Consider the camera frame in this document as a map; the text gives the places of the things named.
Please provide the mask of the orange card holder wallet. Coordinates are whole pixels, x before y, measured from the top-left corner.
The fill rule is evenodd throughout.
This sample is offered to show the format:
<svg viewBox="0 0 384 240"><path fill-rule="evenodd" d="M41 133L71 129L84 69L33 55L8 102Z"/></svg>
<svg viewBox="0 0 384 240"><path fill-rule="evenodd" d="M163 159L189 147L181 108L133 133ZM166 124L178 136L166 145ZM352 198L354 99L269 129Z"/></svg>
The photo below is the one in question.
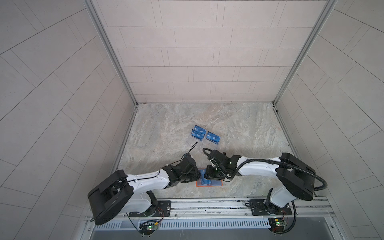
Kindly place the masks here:
<svg viewBox="0 0 384 240"><path fill-rule="evenodd" d="M199 169L201 174L200 178L196 181L196 187L221 187L223 185L223 181L220 180L208 180L204 177L206 173L206 169Z"/></svg>

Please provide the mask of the blue VIP card carried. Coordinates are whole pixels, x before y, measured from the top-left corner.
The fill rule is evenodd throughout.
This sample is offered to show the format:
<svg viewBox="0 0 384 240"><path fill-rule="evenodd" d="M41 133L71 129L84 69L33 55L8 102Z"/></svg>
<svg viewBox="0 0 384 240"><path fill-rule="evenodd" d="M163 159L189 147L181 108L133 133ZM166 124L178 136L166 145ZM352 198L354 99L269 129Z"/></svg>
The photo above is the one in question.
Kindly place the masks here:
<svg viewBox="0 0 384 240"><path fill-rule="evenodd" d="M200 186L209 186L209 185L211 185L212 181L205 178L206 169L200 169L199 171L200 171L200 174L201 174L199 185Z"/></svg>

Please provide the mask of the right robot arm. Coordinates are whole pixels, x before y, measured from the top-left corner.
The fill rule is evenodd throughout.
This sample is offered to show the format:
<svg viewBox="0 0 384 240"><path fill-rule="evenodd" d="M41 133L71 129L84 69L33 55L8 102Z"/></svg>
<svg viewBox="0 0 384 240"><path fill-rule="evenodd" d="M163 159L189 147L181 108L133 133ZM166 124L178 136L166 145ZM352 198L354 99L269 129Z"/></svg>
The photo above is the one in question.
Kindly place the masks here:
<svg viewBox="0 0 384 240"><path fill-rule="evenodd" d="M228 157L217 150L203 148L203 153L211 162L204 178L230 182L236 176L262 176L280 181L281 186L271 188L264 200L266 210L277 214L296 199L312 201L315 192L316 172L290 153L282 153L279 158L252 159L234 155Z"/></svg>

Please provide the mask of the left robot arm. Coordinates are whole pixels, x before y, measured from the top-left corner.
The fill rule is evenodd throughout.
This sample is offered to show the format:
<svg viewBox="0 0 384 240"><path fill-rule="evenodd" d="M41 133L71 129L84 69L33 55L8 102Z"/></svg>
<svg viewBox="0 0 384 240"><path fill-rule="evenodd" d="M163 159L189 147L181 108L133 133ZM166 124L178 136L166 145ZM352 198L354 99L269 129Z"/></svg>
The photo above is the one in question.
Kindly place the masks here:
<svg viewBox="0 0 384 240"><path fill-rule="evenodd" d="M117 170L88 193L93 221L97 226L103 225L123 212L151 215L158 206L154 190L196 182L200 176L196 161L188 153L177 165L152 173L127 175Z"/></svg>

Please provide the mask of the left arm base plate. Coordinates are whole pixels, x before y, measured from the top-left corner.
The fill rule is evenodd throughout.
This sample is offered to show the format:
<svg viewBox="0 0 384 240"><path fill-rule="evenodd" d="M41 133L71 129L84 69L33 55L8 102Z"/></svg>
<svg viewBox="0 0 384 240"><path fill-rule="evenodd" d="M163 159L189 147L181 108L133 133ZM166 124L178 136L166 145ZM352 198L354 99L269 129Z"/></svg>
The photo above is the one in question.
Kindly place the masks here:
<svg viewBox="0 0 384 240"><path fill-rule="evenodd" d="M169 217L171 210L171 201L158 201L157 205L151 204L151 206L143 213L130 212L131 218L158 218Z"/></svg>

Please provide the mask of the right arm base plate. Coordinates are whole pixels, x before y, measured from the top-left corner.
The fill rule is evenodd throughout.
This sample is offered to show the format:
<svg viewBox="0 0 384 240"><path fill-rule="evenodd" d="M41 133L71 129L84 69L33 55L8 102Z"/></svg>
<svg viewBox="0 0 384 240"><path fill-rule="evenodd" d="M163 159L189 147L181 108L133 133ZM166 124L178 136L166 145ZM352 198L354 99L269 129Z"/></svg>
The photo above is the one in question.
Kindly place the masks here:
<svg viewBox="0 0 384 240"><path fill-rule="evenodd" d="M293 214L290 204L286 204L283 208L273 204L266 205L264 200L250 200L248 204L253 216L290 216Z"/></svg>

